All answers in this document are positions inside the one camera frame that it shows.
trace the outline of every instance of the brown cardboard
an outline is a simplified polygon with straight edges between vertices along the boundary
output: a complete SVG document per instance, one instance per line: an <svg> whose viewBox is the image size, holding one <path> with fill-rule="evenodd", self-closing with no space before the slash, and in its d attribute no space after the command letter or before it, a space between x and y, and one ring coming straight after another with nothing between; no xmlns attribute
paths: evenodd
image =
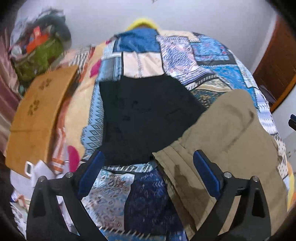
<svg viewBox="0 0 296 241"><path fill-rule="evenodd" d="M17 108L8 140L5 164L25 174L26 161L50 163L56 117L77 66L37 76Z"/></svg>

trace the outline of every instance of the metal screw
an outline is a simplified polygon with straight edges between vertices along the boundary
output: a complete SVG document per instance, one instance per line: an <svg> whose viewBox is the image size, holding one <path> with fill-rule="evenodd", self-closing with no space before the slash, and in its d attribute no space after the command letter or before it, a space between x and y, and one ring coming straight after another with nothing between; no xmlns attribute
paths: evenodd
<svg viewBox="0 0 296 241"><path fill-rule="evenodd" d="M231 177L232 177L232 175L231 175L230 172L225 172L225 173L224 173L224 176L225 176L226 178L231 178Z"/></svg>
<svg viewBox="0 0 296 241"><path fill-rule="evenodd" d="M41 176L41 177L38 178L38 181L43 182L45 179L46 179L46 176Z"/></svg>
<svg viewBox="0 0 296 241"><path fill-rule="evenodd" d="M253 176L252 179L254 182L259 182L259 178L257 176Z"/></svg>
<svg viewBox="0 0 296 241"><path fill-rule="evenodd" d="M66 173L67 178L71 178L71 177L73 177L73 175L74 175L73 172L67 172Z"/></svg>

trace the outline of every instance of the blue gripper pad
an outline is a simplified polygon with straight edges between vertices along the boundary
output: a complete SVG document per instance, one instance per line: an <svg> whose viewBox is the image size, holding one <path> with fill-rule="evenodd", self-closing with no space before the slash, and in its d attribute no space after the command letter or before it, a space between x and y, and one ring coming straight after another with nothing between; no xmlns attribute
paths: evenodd
<svg viewBox="0 0 296 241"><path fill-rule="evenodd" d="M78 186L77 196L80 200L89 194L92 185L94 184L94 181L96 180L99 172L101 171L104 165L105 156L101 151L96 150L91 155L88 162L91 163L87 167L85 173L82 175Z"/></svg>
<svg viewBox="0 0 296 241"><path fill-rule="evenodd" d="M194 152L193 164L208 193L218 200L220 197L220 191L223 187L223 172L221 169L216 163L211 162L202 150Z"/></svg>

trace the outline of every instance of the paw print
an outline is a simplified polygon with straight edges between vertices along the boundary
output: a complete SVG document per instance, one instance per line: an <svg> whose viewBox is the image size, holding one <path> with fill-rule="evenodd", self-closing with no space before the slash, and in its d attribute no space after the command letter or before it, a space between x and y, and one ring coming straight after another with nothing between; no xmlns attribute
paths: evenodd
<svg viewBox="0 0 296 241"><path fill-rule="evenodd" d="M40 103L39 100L34 100L33 104L31 104L29 107L28 115L32 116L34 112L38 110L39 103Z"/></svg>
<svg viewBox="0 0 296 241"><path fill-rule="evenodd" d="M52 79L46 79L45 81L43 81L41 83L41 85L39 86L40 90L44 90L44 88L48 87L49 84L51 83Z"/></svg>

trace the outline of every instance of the white wall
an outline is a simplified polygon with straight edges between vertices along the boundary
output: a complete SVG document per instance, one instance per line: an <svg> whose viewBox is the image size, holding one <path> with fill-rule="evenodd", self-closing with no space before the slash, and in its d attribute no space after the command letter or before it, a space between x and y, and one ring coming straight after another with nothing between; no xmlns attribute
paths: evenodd
<svg viewBox="0 0 296 241"><path fill-rule="evenodd" d="M296 131L288 125L290 115L296 115L296 87L272 114L279 134L286 144L287 159L296 171Z"/></svg>
<svg viewBox="0 0 296 241"><path fill-rule="evenodd" d="M27 0L18 18L45 6L64 10L72 47L100 43L146 17L162 29L218 39L252 71L266 50L275 16L266 0Z"/></svg>

